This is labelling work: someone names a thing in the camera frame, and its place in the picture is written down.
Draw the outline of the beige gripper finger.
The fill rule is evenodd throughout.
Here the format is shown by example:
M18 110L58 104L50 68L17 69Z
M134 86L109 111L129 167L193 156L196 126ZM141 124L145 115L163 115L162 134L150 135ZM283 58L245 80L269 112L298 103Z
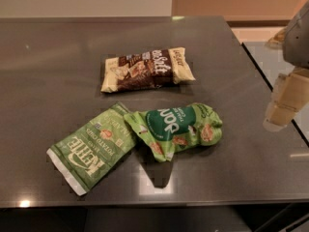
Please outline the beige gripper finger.
M263 126L267 131L281 131L309 102L309 70L295 67L280 73L274 83Z
M267 41L266 46L270 48L281 48L285 40L285 36L286 28L283 28Z

